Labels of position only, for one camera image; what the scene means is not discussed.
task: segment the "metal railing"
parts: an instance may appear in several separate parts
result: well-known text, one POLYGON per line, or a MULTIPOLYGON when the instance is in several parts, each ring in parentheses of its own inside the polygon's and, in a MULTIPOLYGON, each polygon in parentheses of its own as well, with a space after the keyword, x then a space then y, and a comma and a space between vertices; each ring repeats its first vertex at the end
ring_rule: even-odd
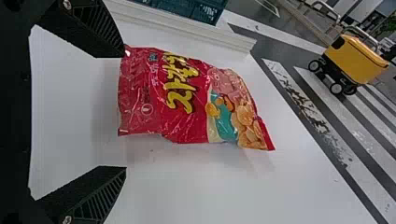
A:
POLYGON ((369 41, 369 42, 371 42, 371 43, 375 46, 375 52, 378 52, 378 50, 379 50, 379 43, 378 43, 378 41, 377 41, 376 39, 374 39, 372 36, 368 35, 366 32, 364 32, 361 28, 356 27, 356 26, 347 26, 347 27, 341 32, 341 35, 343 35, 343 34, 346 33, 346 32, 350 32, 350 33, 352 33, 352 34, 362 36, 362 37, 364 38, 364 39, 363 39, 363 42, 366 41, 366 40, 369 41))
MULTIPOLYGON (((300 3, 298 8, 301 8, 302 5, 305 3, 305 1, 302 1, 302 3, 300 3)), ((311 7, 309 7, 306 12, 304 13, 304 15, 308 15, 308 13, 311 11, 311 9, 315 8, 315 6, 322 6, 325 7, 328 10, 328 13, 331 13, 335 16, 335 22, 332 24, 332 26, 329 27, 329 29, 327 29, 325 31, 325 34, 327 35, 331 30, 333 30, 341 21, 341 16, 334 11, 334 9, 332 7, 330 7, 329 5, 327 5, 326 3, 322 2, 322 1, 316 1, 314 2, 311 7)))

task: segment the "snack bag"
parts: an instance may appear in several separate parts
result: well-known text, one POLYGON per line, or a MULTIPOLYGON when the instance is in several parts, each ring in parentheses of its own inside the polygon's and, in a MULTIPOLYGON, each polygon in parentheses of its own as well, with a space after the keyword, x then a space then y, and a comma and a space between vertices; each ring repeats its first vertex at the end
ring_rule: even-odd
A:
POLYGON ((274 150, 245 82, 154 48, 131 48, 120 65, 119 135, 160 133, 175 143, 235 142, 274 150))

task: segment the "yellow delivery robot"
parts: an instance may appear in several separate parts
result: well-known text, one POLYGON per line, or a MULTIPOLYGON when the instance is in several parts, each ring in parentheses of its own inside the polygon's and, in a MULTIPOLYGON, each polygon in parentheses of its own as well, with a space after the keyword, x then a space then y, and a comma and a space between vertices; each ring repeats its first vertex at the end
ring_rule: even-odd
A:
POLYGON ((353 95, 361 85, 367 84, 389 67, 389 62, 378 54, 378 42, 356 26, 348 26, 323 53, 312 61, 308 69, 318 75, 337 95, 353 95), (350 32, 365 38, 375 45, 368 48, 357 37, 345 35, 350 32))

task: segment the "sidewalk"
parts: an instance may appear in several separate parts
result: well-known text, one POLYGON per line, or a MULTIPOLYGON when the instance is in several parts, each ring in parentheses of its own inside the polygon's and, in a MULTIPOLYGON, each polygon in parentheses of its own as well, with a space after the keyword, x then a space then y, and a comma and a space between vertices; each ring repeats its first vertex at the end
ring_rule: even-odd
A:
MULTIPOLYGON (((302 8, 297 9, 297 7, 300 5, 300 2, 297 0, 277 0, 277 2, 303 25, 310 29, 311 32, 327 46, 330 46, 334 39, 343 30, 342 26, 337 25, 335 29, 326 35, 325 31, 334 23, 334 20, 320 14, 314 9, 311 9, 311 11, 305 16, 304 13, 307 11, 308 7, 303 6, 302 8)), ((391 64, 386 72, 384 72, 371 83, 385 96, 387 96, 394 104, 396 104, 396 82, 395 79, 393 79, 395 76, 396 66, 391 64)))

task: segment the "white surface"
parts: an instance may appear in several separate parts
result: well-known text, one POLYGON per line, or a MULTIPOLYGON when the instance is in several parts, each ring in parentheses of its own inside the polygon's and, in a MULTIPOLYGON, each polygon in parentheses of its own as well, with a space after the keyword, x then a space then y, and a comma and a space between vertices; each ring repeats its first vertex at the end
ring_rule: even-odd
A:
POLYGON ((39 198, 97 164, 128 166, 109 223, 375 223, 251 56, 117 22, 126 43, 230 67, 246 81, 273 153, 117 137, 120 60, 96 60, 34 28, 30 187, 39 198))
POLYGON ((316 54, 321 55, 325 51, 325 48, 323 48, 322 46, 313 44, 309 41, 301 39, 300 37, 290 35, 286 32, 277 30, 271 26, 267 26, 249 18, 240 16, 228 10, 224 10, 220 18, 232 25, 236 25, 247 30, 259 33, 261 35, 271 37, 284 43, 293 45, 297 48, 312 51, 316 54))
POLYGON ((149 26, 245 53, 249 53, 256 44, 255 39, 131 1, 105 0, 105 3, 116 20, 149 26))
POLYGON ((396 161, 375 140, 375 138, 358 122, 346 107, 332 94, 316 76, 306 70, 299 70, 301 77, 311 86, 320 99, 330 108, 334 115, 346 126, 353 136, 361 143, 373 159, 396 181, 396 161))
POLYGON ((358 0, 341 0, 334 6, 334 10, 343 17, 358 0))
POLYGON ((383 0, 362 0, 349 14, 349 17, 355 21, 363 22, 382 2, 383 0))

